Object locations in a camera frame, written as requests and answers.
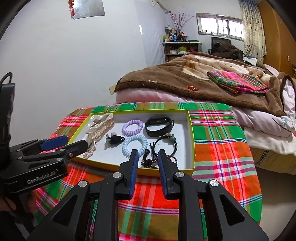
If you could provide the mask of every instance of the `metal screw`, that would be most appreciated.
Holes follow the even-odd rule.
[[[175,173],[176,177],[184,177],[185,174],[183,172],[176,172]]]
[[[219,182],[216,181],[216,180],[211,180],[211,181],[210,181],[210,184],[211,184],[213,187],[216,187],[216,186],[219,185]]]
[[[115,172],[112,175],[114,178],[120,178],[121,177],[121,173],[120,172]]]
[[[80,181],[78,183],[78,186],[81,187],[81,188],[84,188],[86,185],[87,185],[87,182],[86,181]]]

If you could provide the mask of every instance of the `plaid fabric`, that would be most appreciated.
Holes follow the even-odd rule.
[[[248,94],[264,94],[268,86],[263,84],[256,76],[249,74],[236,74],[227,71],[208,71],[207,76],[221,88],[239,95],[243,92]]]
[[[244,133],[231,108],[215,103],[134,103],[100,106],[73,111],[59,125],[51,138],[75,133],[90,113],[122,110],[189,110],[196,148],[193,178],[207,182],[218,180],[260,222],[262,196],[252,155]],[[69,175],[37,190],[36,222],[39,223],[59,200],[80,180],[96,182],[110,171],[72,162]],[[138,176],[134,198],[119,201],[119,240],[177,240],[178,201],[166,201],[160,179]],[[201,203],[203,229],[207,238]]]

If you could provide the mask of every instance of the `black chair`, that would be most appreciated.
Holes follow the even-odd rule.
[[[213,50],[213,46],[216,43],[219,42],[227,42],[231,44],[230,39],[225,39],[225,38],[219,38],[219,37],[212,37],[212,44],[211,44],[211,49],[208,50],[209,54],[213,54],[214,50]]]

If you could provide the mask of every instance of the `window frame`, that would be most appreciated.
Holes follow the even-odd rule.
[[[215,18],[216,23],[217,23],[217,33],[203,32],[200,18]],[[234,17],[230,17],[230,16],[225,16],[225,15],[210,14],[210,13],[196,13],[196,20],[197,20],[198,34],[200,34],[200,35],[214,35],[214,36],[222,36],[222,37],[226,37],[226,38],[230,38],[230,39],[236,39],[236,40],[240,40],[240,41],[244,40],[243,37],[238,37],[236,35],[230,35],[230,29],[229,29],[229,21],[234,22],[234,24],[240,23],[240,24],[244,25],[242,19],[234,18]],[[222,21],[226,20],[228,34],[219,32],[218,20],[222,20]]]

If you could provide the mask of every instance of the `purple spiral hair tie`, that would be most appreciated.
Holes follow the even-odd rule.
[[[128,126],[130,126],[130,125],[133,125],[133,124],[138,124],[139,127],[134,131],[127,131],[126,128]],[[128,121],[127,123],[125,123],[123,125],[122,134],[124,134],[127,137],[130,137],[130,136],[134,136],[134,135],[139,134],[142,129],[143,129],[143,122],[142,121],[140,121],[140,120],[130,120],[130,121]]]

